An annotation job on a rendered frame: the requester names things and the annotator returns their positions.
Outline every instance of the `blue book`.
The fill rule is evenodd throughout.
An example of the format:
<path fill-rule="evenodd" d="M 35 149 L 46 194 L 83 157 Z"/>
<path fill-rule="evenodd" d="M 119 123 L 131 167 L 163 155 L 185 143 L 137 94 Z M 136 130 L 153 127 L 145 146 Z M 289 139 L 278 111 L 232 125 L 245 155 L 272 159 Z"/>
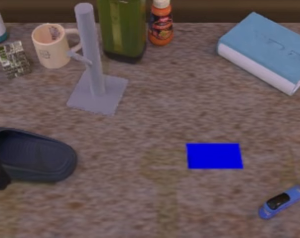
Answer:
<path fill-rule="evenodd" d="M 300 34 L 255 12 L 219 39 L 217 52 L 287 95 L 300 87 Z"/>

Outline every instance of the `green bottle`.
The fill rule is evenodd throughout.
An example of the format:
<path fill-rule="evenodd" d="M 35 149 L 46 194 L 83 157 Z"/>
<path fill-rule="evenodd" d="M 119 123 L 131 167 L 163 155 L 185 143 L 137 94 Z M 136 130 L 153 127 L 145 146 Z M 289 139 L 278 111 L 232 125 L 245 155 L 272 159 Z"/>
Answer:
<path fill-rule="evenodd" d="M 145 0 L 97 0 L 97 4 L 105 55 L 138 62 L 146 48 Z"/>

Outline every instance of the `blue rectangle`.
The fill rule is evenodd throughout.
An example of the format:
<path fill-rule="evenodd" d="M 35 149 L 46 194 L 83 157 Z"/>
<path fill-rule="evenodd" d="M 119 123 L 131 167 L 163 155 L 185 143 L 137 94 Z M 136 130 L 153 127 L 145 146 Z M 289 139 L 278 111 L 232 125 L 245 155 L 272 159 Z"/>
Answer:
<path fill-rule="evenodd" d="M 189 169 L 243 169 L 239 143 L 187 143 Z"/>
<path fill-rule="evenodd" d="M 300 34 L 255 12 L 219 40 L 296 85 L 300 80 Z"/>

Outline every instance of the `countertop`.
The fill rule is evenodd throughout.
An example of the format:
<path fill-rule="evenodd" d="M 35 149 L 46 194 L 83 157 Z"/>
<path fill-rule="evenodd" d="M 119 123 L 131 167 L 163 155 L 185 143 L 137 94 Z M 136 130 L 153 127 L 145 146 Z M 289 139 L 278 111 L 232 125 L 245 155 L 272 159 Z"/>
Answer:
<path fill-rule="evenodd" d="M 234 24 L 175 24 L 174 40 L 149 44 L 136 65 L 102 57 L 106 74 L 129 80 L 110 117 L 66 106 L 84 66 L 40 66 L 37 25 L 7 24 L 33 73 L 8 81 L 0 66 L 0 126 L 61 140 L 79 164 L 62 182 L 0 191 L 0 238 L 300 238 L 300 202 L 257 216 L 300 183 L 300 89 L 289 97 L 218 56 Z M 244 169 L 189 171 L 187 142 L 239 142 Z"/>

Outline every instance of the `mug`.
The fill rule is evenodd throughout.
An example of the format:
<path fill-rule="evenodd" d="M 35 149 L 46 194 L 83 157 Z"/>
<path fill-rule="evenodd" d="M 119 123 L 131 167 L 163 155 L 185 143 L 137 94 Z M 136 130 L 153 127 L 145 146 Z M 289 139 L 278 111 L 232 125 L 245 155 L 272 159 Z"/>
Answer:
<path fill-rule="evenodd" d="M 69 48 L 67 35 L 79 36 L 76 28 L 65 29 L 59 24 L 45 23 L 36 27 L 32 32 L 32 41 L 37 57 L 42 66 L 46 68 L 61 68 L 68 64 L 70 57 L 68 51 L 77 52 L 81 44 Z"/>

